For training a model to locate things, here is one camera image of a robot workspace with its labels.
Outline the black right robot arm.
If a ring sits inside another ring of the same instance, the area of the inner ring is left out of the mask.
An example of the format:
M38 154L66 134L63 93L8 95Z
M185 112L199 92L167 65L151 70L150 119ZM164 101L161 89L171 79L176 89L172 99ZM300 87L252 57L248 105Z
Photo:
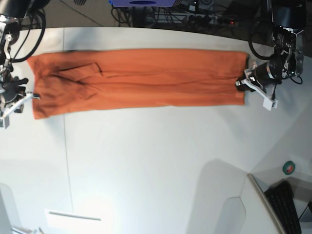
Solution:
M24 84L28 79L13 78L13 63L24 62L37 50L46 29L46 17L43 8L48 0L2 0L0 2L0 108L4 109L26 96ZM34 21L41 26L39 38L33 49L24 57L17 58L20 51L11 56L11 46L20 35L21 22L29 18L28 34L33 29Z

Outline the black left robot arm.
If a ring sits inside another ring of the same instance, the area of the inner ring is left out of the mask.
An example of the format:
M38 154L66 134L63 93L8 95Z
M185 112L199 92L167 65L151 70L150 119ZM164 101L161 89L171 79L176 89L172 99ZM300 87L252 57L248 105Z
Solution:
M307 8L305 0L269 0L268 15L271 19L270 28L273 43L273 54L260 55L254 48L252 37L260 24L249 33L249 48L254 56L265 63L251 69L237 79L235 86L241 92L255 89L243 83L249 80L252 85L266 92L269 85L281 84L290 79L296 84L302 84L303 72L303 32L307 24Z

